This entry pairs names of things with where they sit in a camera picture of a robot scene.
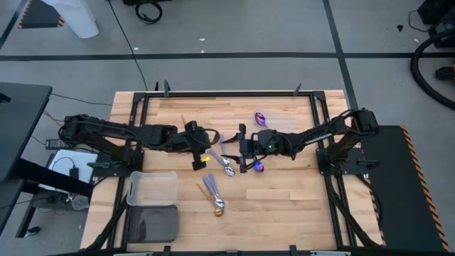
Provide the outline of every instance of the gray floor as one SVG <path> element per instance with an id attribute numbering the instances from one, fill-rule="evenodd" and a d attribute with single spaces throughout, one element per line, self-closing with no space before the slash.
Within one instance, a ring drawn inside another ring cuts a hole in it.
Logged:
<path id="1" fill-rule="evenodd" d="M 0 2 L 0 33 L 20 0 Z M 410 29 L 407 13 L 422 1 L 330 0 L 345 53 L 411 53 L 428 38 Z M 112 2 L 135 53 L 334 53 L 335 47 L 321 0 L 174 0 L 163 2 L 160 23 L 140 23 L 134 9 Z M 67 24 L 62 28 L 17 29 L 9 34 L 2 55 L 129 54 L 128 45 L 106 1 L 88 1 L 100 34 L 80 40 Z M 413 16 L 413 24 L 422 26 Z M 397 25 L 403 25 L 402 32 Z M 439 51 L 434 47 L 429 52 Z M 422 170 L 432 192 L 450 246 L 455 246 L 455 174 L 451 155 L 455 112 L 431 100 L 415 84 L 409 59 L 347 59 L 360 107 L 373 110 L 381 124 L 403 124 L 414 141 Z M 432 71 L 452 59 L 424 59 L 424 76 L 440 92 L 455 100 L 455 87 L 439 82 Z M 149 87 L 167 79 L 172 90 L 340 89 L 345 85 L 336 58 L 211 58 L 139 60 Z M 52 85 L 54 92 L 95 102 L 111 102 L 116 91 L 143 90 L 133 60 L 0 61 L 0 80 Z M 51 97 L 46 108 L 54 117 L 88 113 L 109 117 L 110 108 Z M 34 135 L 56 138 L 58 127 L 43 117 Z M 51 152 L 30 140 L 23 157 L 44 164 Z M 20 201 L 29 195 L 22 195 Z M 35 237 L 15 239 L 25 211 L 16 206 L 0 237 L 5 255 L 49 255 L 79 248 L 85 214 L 36 213 L 42 227 Z"/>

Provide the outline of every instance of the wooden table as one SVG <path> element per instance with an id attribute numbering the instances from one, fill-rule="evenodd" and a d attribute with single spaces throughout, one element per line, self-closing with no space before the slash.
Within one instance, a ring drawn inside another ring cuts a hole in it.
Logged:
<path id="1" fill-rule="evenodd" d="M 342 90 L 325 93 L 331 117 L 347 109 Z M 128 123 L 133 94 L 118 92 L 115 95 L 110 121 Z M 172 124 L 180 131 L 183 115 L 186 121 L 196 120 L 200 126 L 216 129 L 226 138 L 238 132 L 239 123 L 244 123 L 249 136 L 259 129 L 252 125 L 252 113 L 258 109 L 282 114 L 283 119 L 270 120 L 272 129 L 297 132 L 314 126 L 309 100 L 302 97 L 153 98 L 146 123 Z M 213 149 L 221 153 L 219 144 Z M 318 172 L 315 149 L 315 144 L 306 147 L 295 161 L 284 156 L 268 157 L 263 161 L 266 170 L 262 174 L 253 170 L 240 174 L 234 165 L 236 177 L 226 176 L 215 159 L 208 162 L 207 168 L 193 171 L 190 154 L 146 150 L 144 172 L 175 171 L 178 174 L 180 228 L 178 238 L 169 244 L 172 251 L 288 250 L 290 245 L 296 245 L 298 250 L 335 249 L 326 189 Z M 228 144 L 227 153 L 238 155 L 238 144 Z M 209 172 L 215 174 L 220 195 L 226 201 L 225 214 L 219 218 L 214 216 L 213 207 L 196 185 L 202 185 L 202 177 Z M 364 231 L 381 244 L 368 188 L 356 177 L 344 179 L 351 213 Z M 110 219 L 117 181 L 117 178 L 107 178 L 95 188 L 81 247 L 92 243 Z M 347 244 L 346 227 L 341 214 L 338 215 L 343 241 Z M 117 226 L 115 247 L 120 246 L 123 222 L 121 219 Z M 164 245 L 128 244 L 127 249 L 162 251 Z"/>

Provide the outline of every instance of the orange and black striped edge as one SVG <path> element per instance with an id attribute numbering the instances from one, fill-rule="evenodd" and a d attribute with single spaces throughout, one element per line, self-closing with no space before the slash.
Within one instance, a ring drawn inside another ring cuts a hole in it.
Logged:
<path id="1" fill-rule="evenodd" d="M 33 0 L 30 0 L 28 1 L 23 13 L 22 13 L 22 18 L 21 18 L 21 21 L 19 21 L 19 24 L 17 25 L 17 28 L 22 28 L 22 22 L 23 20 L 26 18 L 26 15 L 27 15 L 27 11 L 28 11 L 28 8 L 30 7 L 30 4 Z"/>
<path id="2" fill-rule="evenodd" d="M 62 18 L 62 16 L 58 17 L 57 27 L 61 28 L 61 27 L 63 27 L 63 24 L 65 24 L 65 20 Z"/>
<path id="3" fill-rule="evenodd" d="M 409 147 L 409 152 L 411 153 L 412 160 L 414 161 L 415 169 L 417 170 L 417 175 L 418 175 L 420 183 L 422 185 L 422 189 L 424 191 L 425 197 L 427 198 L 429 210 L 432 212 L 434 224 L 436 225 L 436 229 L 439 232 L 439 237 L 441 238 L 442 247 L 446 251 L 450 251 L 449 243 L 447 242 L 444 231 L 442 230 L 441 221 L 439 220 L 438 214 L 436 212 L 436 208 L 434 207 L 432 196 L 430 195 L 429 189 L 427 186 L 427 182 L 425 181 L 424 174 L 422 173 L 422 170 L 420 169 L 420 163 L 415 154 L 415 149 L 414 149 L 414 146 L 412 145 L 410 134 L 407 131 L 406 127 L 404 127 L 404 126 L 400 126 L 400 127 L 403 130 L 403 134 L 405 135 L 407 146 Z"/>
<path id="4" fill-rule="evenodd" d="M 365 179 L 368 184 L 370 184 L 371 186 L 371 181 L 370 179 L 366 178 Z M 375 200 L 375 195 L 373 194 L 373 192 L 370 190 L 370 196 L 371 196 L 371 202 L 373 202 L 373 209 L 375 209 L 375 214 L 376 214 L 376 220 L 378 221 L 379 223 L 379 212 L 378 212 L 378 205 L 376 204 L 376 200 Z M 385 239 L 384 239 L 384 232 L 381 230 L 381 227 L 379 227 L 379 231 L 380 231 L 380 234 L 381 234 L 381 239 L 382 239 L 382 245 L 386 245 L 385 244 Z"/>

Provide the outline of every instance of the purple object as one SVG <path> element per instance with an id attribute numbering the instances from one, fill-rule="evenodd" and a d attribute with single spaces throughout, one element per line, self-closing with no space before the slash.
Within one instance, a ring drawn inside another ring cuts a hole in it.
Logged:
<path id="1" fill-rule="evenodd" d="M 255 113 L 256 123 L 260 126 L 265 126 L 265 116 L 259 112 Z"/>
<path id="2" fill-rule="evenodd" d="M 257 172 L 264 172 L 264 165 L 261 162 L 257 162 L 254 166 L 253 169 Z"/>

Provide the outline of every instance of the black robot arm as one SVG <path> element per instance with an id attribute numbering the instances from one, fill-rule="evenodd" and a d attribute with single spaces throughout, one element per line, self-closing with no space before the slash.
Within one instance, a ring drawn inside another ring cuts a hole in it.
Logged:
<path id="1" fill-rule="evenodd" d="M 207 131 L 215 132 L 213 141 L 210 141 Z M 177 127 L 173 125 L 146 124 L 135 127 L 104 121 L 86 114 L 66 117 L 58 136 L 70 146 L 86 144 L 109 154 L 113 161 L 123 164 L 128 169 L 134 169 L 138 164 L 134 157 L 136 150 L 130 146 L 117 146 L 105 137 L 128 139 L 150 150 L 169 153 L 190 152 L 193 154 L 193 170 L 206 166 L 206 163 L 200 160 L 200 156 L 220 138 L 217 131 L 199 127 L 196 121 L 185 124 L 185 131 L 178 132 Z"/>
<path id="2" fill-rule="evenodd" d="M 350 127 L 346 125 L 346 119 L 349 117 L 352 117 Z M 344 134 L 344 137 L 339 142 L 328 146 L 326 157 L 327 162 L 334 166 L 341 165 L 346 161 L 349 150 L 362 138 L 377 134 L 378 124 L 375 115 L 371 111 L 362 109 L 346 110 L 330 121 L 299 134 L 264 129 L 258 133 L 252 133 L 251 138 L 246 139 L 246 126 L 240 124 L 239 130 L 240 132 L 235 137 L 223 143 L 239 141 L 240 156 L 224 155 L 224 157 L 235 160 L 240 165 L 240 172 L 245 173 L 258 161 L 270 155 L 281 154 L 294 160 L 296 154 L 304 150 L 305 146 L 337 134 Z M 254 159 L 254 161 L 246 164 L 246 159 Z"/>

